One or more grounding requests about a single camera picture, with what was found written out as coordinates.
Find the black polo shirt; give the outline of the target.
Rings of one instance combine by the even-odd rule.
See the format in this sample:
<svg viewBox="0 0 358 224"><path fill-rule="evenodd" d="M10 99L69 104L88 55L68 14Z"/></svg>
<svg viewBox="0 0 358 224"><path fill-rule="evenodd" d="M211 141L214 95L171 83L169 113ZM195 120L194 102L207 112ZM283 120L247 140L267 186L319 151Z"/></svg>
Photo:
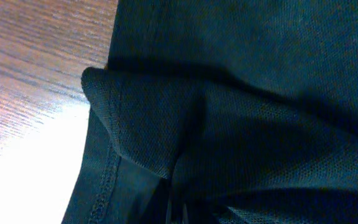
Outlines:
<svg viewBox="0 0 358 224"><path fill-rule="evenodd" d="M120 1L63 223L358 223L358 0Z"/></svg>

